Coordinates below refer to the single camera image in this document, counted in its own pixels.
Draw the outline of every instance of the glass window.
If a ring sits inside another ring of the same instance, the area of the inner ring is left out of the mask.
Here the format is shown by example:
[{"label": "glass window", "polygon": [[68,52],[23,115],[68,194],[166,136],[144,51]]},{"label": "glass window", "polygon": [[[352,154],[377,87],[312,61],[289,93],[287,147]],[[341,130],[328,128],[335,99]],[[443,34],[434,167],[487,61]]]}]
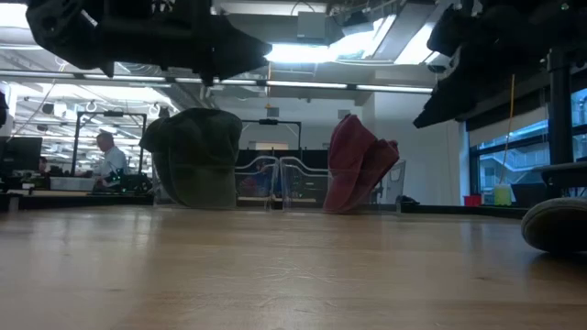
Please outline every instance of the glass window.
[{"label": "glass window", "polygon": [[502,166],[504,151],[480,156],[479,174],[482,191],[489,191],[498,184],[503,171],[504,183],[507,184],[542,182],[540,173],[531,170],[550,164],[548,142],[509,149],[506,157],[505,166]]},{"label": "glass window", "polygon": [[580,126],[587,124],[587,88],[573,93],[570,96],[572,111],[572,125]]},{"label": "glass window", "polygon": [[[544,135],[546,141],[546,134],[548,133],[548,120],[542,120],[530,126],[520,128],[510,133],[510,142],[521,140],[524,138],[531,138]],[[493,146],[499,146],[505,144],[505,136],[494,138],[487,142],[481,143],[479,149],[486,149]]]},{"label": "glass window", "polygon": [[587,157],[587,135],[581,134],[572,137],[572,154],[575,160]]}]

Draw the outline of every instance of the white wall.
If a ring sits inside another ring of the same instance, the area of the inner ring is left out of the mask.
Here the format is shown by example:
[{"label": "white wall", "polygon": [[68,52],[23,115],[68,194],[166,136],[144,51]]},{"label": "white wall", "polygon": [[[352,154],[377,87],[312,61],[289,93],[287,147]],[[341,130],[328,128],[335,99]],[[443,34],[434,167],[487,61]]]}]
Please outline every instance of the white wall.
[{"label": "white wall", "polygon": [[421,204],[458,205],[468,194],[469,161],[464,125],[447,122],[417,129],[412,124],[429,96],[377,93],[376,133],[395,139],[406,160],[404,194]]},{"label": "white wall", "polygon": [[[338,124],[338,110],[350,110],[361,117],[362,108],[351,100],[306,100],[254,98],[239,101],[236,98],[219,98],[218,106],[237,115],[240,119],[259,120],[266,118],[265,105],[280,108],[279,120],[302,122],[302,148],[322,149],[324,143],[330,142],[334,127]],[[297,149],[297,125],[261,126],[243,123],[247,127],[240,137],[239,146],[246,149],[251,141],[287,143],[290,149]]]}]

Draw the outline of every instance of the white shirt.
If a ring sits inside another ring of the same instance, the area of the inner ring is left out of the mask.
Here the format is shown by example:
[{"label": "white shirt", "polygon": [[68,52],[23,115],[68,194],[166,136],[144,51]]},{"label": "white shirt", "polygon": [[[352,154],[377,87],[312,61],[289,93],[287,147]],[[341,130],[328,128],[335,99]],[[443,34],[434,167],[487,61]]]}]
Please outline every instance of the white shirt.
[{"label": "white shirt", "polygon": [[[100,164],[98,171],[95,172],[95,175],[101,176],[103,179],[110,176],[110,172],[116,173],[118,170],[123,170],[124,173],[127,173],[127,155],[122,152],[116,146],[112,147],[110,150],[104,153],[104,161]],[[106,186],[112,186],[118,184],[119,182],[105,182]]]}]

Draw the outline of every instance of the person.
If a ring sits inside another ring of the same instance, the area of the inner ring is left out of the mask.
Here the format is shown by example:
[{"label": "person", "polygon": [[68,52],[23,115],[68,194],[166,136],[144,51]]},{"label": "person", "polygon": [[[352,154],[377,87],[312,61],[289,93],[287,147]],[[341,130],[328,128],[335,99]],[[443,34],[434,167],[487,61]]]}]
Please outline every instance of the person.
[{"label": "person", "polygon": [[127,156],[114,143],[114,137],[110,133],[101,133],[96,137],[98,148],[104,152],[104,161],[94,171],[96,177],[96,190],[113,190],[120,185],[120,181],[110,181],[113,173],[120,170],[127,172]]},{"label": "person", "polygon": [[45,175],[47,173],[47,159],[39,157],[39,174]]}]

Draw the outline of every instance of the black fabric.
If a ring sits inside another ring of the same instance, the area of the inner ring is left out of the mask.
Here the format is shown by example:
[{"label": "black fabric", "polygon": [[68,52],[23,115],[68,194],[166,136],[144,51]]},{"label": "black fabric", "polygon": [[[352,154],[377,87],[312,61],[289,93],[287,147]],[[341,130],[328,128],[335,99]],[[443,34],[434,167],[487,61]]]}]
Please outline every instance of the black fabric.
[{"label": "black fabric", "polygon": [[8,112],[8,103],[6,102],[6,95],[4,95],[4,93],[0,92],[0,127],[2,127],[4,124],[6,124],[6,119],[7,119],[6,113],[7,112]]},{"label": "black fabric", "polygon": [[235,115],[193,108],[154,121],[140,146],[152,153],[161,185],[176,203],[227,208],[236,204],[234,167],[241,131]]}]

